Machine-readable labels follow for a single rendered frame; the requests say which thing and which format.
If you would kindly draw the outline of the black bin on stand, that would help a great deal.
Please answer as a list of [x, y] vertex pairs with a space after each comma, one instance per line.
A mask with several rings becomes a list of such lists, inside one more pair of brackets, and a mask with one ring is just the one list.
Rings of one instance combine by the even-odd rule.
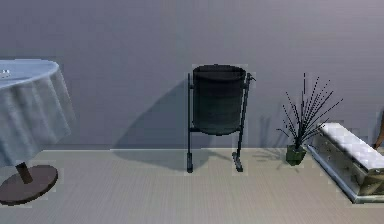
[[191, 136], [194, 132], [223, 136], [239, 133], [232, 158], [238, 172], [250, 83], [255, 78], [233, 65], [200, 65], [187, 81], [187, 172], [193, 172]]

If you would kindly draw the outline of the dark twig plant green pot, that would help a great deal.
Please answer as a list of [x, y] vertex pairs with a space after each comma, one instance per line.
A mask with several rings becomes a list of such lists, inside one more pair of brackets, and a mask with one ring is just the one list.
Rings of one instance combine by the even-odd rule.
[[325, 115], [342, 102], [340, 99], [327, 106], [327, 102], [334, 94], [329, 88], [330, 80], [320, 86], [320, 78], [317, 77], [314, 85], [308, 89], [306, 78], [306, 74], [303, 74], [300, 98], [293, 99], [288, 92], [285, 92], [288, 105], [282, 105], [286, 118], [279, 131], [286, 137], [292, 137], [292, 143], [287, 145], [285, 154], [285, 160], [290, 166], [297, 166], [303, 161], [307, 153], [305, 142], [319, 134], [320, 129], [328, 121]]

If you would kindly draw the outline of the round table with white cloth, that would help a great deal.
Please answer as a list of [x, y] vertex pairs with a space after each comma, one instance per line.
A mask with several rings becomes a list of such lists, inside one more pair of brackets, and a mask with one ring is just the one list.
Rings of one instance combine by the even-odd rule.
[[59, 65], [44, 59], [0, 60], [0, 168], [17, 172], [0, 184], [0, 204], [37, 199], [58, 180], [51, 165], [29, 167], [45, 145], [71, 134], [75, 114]]

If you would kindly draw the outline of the silver chest with white top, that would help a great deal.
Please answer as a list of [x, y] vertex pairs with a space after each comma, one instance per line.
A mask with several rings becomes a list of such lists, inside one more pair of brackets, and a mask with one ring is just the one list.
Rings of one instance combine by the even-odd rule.
[[352, 203], [384, 203], [384, 155], [339, 123], [324, 123], [307, 146]]

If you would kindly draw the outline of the brown curved object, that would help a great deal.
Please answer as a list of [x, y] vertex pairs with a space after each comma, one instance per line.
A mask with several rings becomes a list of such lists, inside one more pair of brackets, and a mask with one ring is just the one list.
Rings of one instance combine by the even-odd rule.
[[384, 112], [382, 113], [382, 116], [381, 116], [380, 130], [379, 130], [378, 137], [375, 143], [373, 144], [373, 149], [377, 150], [383, 141], [384, 141]]

